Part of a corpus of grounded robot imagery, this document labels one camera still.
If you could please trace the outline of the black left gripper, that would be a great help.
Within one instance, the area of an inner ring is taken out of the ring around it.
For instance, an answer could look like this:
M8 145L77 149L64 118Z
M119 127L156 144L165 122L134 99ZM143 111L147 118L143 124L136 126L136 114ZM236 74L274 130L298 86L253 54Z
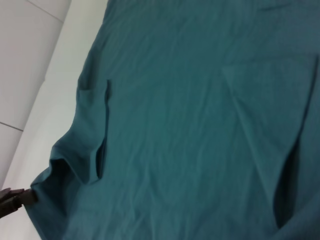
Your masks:
M1 210L17 210L22 204L35 204L37 201L38 197L31 188L25 190L6 188L0 191Z

